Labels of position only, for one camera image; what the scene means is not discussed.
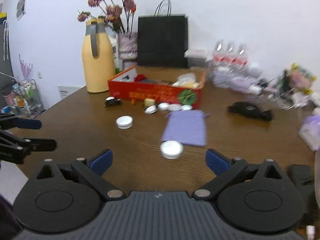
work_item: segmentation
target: red cardboard box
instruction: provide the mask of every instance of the red cardboard box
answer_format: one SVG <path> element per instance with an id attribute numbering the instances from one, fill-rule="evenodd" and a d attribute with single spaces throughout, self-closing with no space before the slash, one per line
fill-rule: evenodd
<path id="1" fill-rule="evenodd" d="M 200 86 L 197 89 L 184 87 L 173 87 L 143 82 L 134 82 L 138 74 L 161 83 L 175 83 L 177 78 L 185 73 L 193 72 Z M 166 67 L 141 67 L 133 66 L 108 80 L 110 95 L 124 100 L 135 99 L 143 101 L 146 98 L 155 99 L 157 103 L 167 102 L 169 104 L 192 105 L 194 109 L 199 108 L 201 90 L 204 86 L 205 70 L 202 68 L 178 69 Z"/>

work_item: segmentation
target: flower bouquet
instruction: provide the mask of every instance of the flower bouquet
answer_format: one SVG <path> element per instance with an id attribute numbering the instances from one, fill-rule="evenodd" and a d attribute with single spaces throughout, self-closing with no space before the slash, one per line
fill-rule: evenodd
<path id="1" fill-rule="evenodd" d="M 111 4 L 108 4 L 106 0 L 88 0 L 88 5 L 90 7 L 100 7 L 104 15 L 99 16 L 98 18 L 103 18 L 106 26 L 110 27 L 113 31 L 118 34 L 132 33 L 133 17 L 134 13 L 137 10 L 137 6 L 134 3 L 134 0 L 122 0 L 122 5 L 117 5 L 110 0 Z M 124 8 L 124 13 L 126 16 L 126 26 L 124 26 L 121 20 L 121 14 Z M 79 12 L 78 21 L 83 22 L 87 18 L 96 18 L 91 15 L 88 11 Z"/>

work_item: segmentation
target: gray thermos handle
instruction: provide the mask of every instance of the gray thermos handle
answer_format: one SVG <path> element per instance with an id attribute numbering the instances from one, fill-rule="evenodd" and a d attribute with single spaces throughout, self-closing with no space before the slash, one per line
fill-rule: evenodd
<path id="1" fill-rule="evenodd" d="M 90 25 L 90 42 L 91 42 L 91 51 L 92 56 L 97 57 L 98 56 L 98 47 L 97 47 L 97 32 L 96 32 L 97 25 L 91 24 Z"/>

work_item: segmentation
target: metal tin lid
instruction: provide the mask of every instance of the metal tin lid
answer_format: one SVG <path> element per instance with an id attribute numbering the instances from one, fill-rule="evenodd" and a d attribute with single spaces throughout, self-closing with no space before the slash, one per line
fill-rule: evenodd
<path id="1" fill-rule="evenodd" d="M 167 159 L 176 159 L 183 152 L 183 146 L 177 141 L 166 141 L 160 146 L 161 154 Z"/>
<path id="2" fill-rule="evenodd" d="M 158 105 L 158 108 L 162 111 L 167 110 L 168 109 L 169 104 L 168 103 L 161 103 Z"/>
<path id="3" fill-rule="evenodd" d="M 149 106 L 144 112 L 146 114 L 153 114 L 154 112 L 158 111 L 156 106 Z"/>
<path id="4" fill-rule="evenodd" d="M 191 109 L 192 109 L 191 105 L 183 105 L 183 106 L 181 106 L 181 110 L 182 111 L 187 111 L 187 110 L 191 110 Z"/>
<path id="5" fill-rule="evenodd" d="M 168 106 L 169 111 L 179 111 L 181 109 L 180 104 L 171 104 Z"/>

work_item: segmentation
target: yellow thermos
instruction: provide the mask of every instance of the yellow thermos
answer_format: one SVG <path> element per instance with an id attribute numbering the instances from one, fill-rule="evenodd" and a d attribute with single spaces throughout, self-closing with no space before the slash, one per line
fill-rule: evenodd
<path id="1" fill-rule="evenodd" d="M 116 72 L 112 45 L 106 34 L 103 19 L 91 19 L 86 22 L 82 62 L 87 91 L 90 93 L 108 91 L 108 79 Z"/>

